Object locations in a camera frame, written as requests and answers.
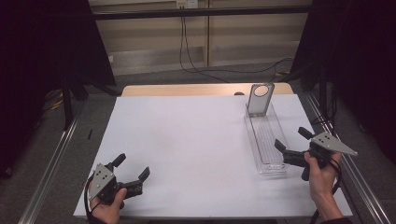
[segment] hand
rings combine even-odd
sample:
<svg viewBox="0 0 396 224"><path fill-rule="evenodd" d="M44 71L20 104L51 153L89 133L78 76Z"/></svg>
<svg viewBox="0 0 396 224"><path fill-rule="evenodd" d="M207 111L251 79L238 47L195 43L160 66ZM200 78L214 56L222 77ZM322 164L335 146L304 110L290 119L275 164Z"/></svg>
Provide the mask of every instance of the hand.
<svg viewBox="0 0 396 224"><path fill-rule="evenodd" d="M332 154L332 158L338 163L341 160L341 156L341 153ZM330 165L320 169L317 159L311 157L308 152L305 152L304 158L310 166L309 188L311 198L317 206L322 219L330 220L343 217L343 214L332 196L332 186L336 177L336 172Z"/></svg>
<svg viewBox="0 0 396 224"><path fill-rule="evenodd" d="M120 189L117 192L116 197L114 198L114 202L111 205L105 205L100 202L98 197L93 198L90 202L90 207L93 209L97 204L97 206L93 209L92 215L94 217L99 218L108 224L117 224L120 221L120 205L122 201L125 199L125 195L127 193L127 189Z"/></svg>

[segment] wrist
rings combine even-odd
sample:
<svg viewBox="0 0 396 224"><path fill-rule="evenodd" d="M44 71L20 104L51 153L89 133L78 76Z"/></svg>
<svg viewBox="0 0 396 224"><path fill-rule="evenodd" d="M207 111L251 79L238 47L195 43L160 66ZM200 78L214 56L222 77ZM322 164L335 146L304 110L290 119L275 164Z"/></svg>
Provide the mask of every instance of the wrist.
<svg viewBox="0 0 396 224"><path fill-rule="evenodd" d="M324 221L344 216L332 195L318 195L313 200Z"/></svg>

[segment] white table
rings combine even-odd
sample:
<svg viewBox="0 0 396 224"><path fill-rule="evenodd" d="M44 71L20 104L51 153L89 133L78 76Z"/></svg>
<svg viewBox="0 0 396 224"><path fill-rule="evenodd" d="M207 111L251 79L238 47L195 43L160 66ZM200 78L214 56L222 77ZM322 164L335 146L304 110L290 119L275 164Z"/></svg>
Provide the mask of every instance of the white table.
<svg viewBox="0 0 396 224"><path fill-rule="evenodd" d="M146 166L151 175L143 195L125 200L128 218L311 217L315 206L300 167L278 176L259 175L244 123L248 96L120 97L108 123L96 163L119 154L118 181L129 182ZM312 131L294 94L274 95L272 104L293 150L307 150L297 130ZM352 213L339 189L335 199ZM76 217L85 217L81 196Z"/></svg>

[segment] white paper sheet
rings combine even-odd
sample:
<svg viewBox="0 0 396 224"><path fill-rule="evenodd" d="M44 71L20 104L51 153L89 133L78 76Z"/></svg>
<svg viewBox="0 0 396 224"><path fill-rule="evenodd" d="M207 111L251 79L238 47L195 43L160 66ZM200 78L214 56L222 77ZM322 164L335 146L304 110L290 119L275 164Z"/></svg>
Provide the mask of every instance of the white paper sheet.
<svg viewBox="0 0 396 224"><path fill-rule="evenodd" d="M280 176L259 175L244 122L247 96L118 98L95 162L121 153L115 175L151 175L143 195L125 200L120 214L139 218L310 217L315 206L303 168ZM297 95L274 95L272 104L292 150L307 150L297 131L312 128ZM335 194L351 216L342 191ZM84 217L83 197L74 216Z"/></svg>

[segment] gray carpet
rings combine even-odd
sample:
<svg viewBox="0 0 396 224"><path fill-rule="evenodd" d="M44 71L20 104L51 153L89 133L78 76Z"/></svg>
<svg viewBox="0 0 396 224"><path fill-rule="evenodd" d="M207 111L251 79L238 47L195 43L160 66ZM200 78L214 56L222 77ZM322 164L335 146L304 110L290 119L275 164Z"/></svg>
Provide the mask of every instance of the gray carpet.
<svg viewBox="0 0 396 224"><path fill-rule="evenodd" d="M236 65L223 67L233 70L261 70L268 64ZM280 64L276 71L287 71L290 63ZM216 75L228 82L265 82L273 78L274 69L257 74L237 74L227 72L205 72L205 75ZM141 75L116 77L118 90L127 85L143 84L177 84L177 83L219 83L213 77L180 71L157 72ZM299 81L292 81L293 90L299 95L307 116L314 119L306 99L309 92L303 92ZM82 105L77 128L64 153L56 176L51 183L49 192L41 206L35 223L84 223L81 218L73 217L73 212L82 191L82 184L90 172L92 161L100 146L107 122L110 118L115 97L108 96L95 88L87 88L90 97L85 104L74 102L74 108ZM390 220L396 220L392 211L396 211L396 166L383 156L375 140L360 129L359 121L348 110L347 106L338 101L335 117L335 129L343 142L359 151L354 161L366 178L375 195L384 206ZM63 133L64 112L62 107L55 111L46 111L40 125L32 136L17 164L13 167L10 179L0 180L0 223L17 223L29 202L35 187L44 174L52 153ZM321 131L320 125L314 129ZM356 188L344 172L343 191L353 210L354 223L375 223ZM152 223L185 223L186 221L152 221ZM309 218L280 219L278 223L309 223ZM189 223L205 223L205 221L189 221ZM213 223L264 223L262 220L217 220Z"/></svg>

